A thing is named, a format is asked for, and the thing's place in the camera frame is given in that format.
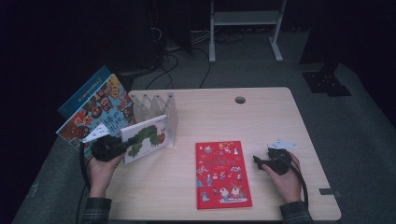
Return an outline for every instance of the table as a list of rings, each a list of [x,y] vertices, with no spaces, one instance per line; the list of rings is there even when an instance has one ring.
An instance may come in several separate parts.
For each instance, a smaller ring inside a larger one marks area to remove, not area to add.
[[[166,97],[169,91],[132,91],[130,94]],[[258,170],[252,159],[253,155],[267,158],[267,144],[277,139],[297,144],[297,148],[290,151],[302,166],[312,218],[337,220],[341,217],[334,196],[319,192],[330,186],[289,89],[171,92],[175,95],[178,114],[175,145],[119,165],[107,191],[107,197],[113,199],[110,219],[281,220],[278,207],[282,201],[270,177]],[[197,210],[194,144],[232,140],[242,143],[253,206]]]

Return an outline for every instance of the sleeve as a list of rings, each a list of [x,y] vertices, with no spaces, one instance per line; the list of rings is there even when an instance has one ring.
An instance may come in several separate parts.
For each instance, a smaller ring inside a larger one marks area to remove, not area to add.
[[[82,215],[81,224],[105,224],[108,222],[111,200],[107,198],[88,198]]]
[[[313,224],[304,202],[286,203],[279,207],[285,224]]]

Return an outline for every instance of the person's left hand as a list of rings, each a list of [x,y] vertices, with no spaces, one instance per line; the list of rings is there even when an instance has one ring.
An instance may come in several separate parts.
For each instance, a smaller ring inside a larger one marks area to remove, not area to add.
[[[125,153],[111,161],[99,161],[92,158],[89,164],[91,174],[91,198],[105,198],[106,190],[110,186],[111,178]]]

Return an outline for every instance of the book cover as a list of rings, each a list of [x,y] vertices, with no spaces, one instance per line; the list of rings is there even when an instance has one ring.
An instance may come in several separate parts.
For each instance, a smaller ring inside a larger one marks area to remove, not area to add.
[[[111,136],[116,137],[120,137],[121,128],[136,123],[134,102],[116,75],[111,74],[106,67],[95,73],[58,111],[63,111],[68,117],[71,109],[77,105],[75,112],[56,132],[76,149],[79,149],[80,142],[101,123],[108,128]],[[87,158],[91,156],[93,142],[84,144],[84,155]]]
[[[139,122],[121,129],[122,142],[134,138],[137,142],[127,148],[124,163],[135,161],[168,144],[168,117],[159,117]]]
[[[107,81],[110,75],[111,72],[108,68],[103,66],[59,107],[58,113],[65,119],[70,119],[89,97]]]
[[[197,208],[251,207],[240,141],[196,143]]]

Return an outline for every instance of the wrist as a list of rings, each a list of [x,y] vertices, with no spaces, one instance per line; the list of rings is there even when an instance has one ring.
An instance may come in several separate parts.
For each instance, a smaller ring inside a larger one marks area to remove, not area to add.
[[[105,198],[106,197],[106,190],[105,189],[91,188],[90,197],[91,198]]]
[[[297,197],[297,198],[285,198],[285,203],[297,203],[297,202],[302,202],[303,200],[301,200],[301,198]]]

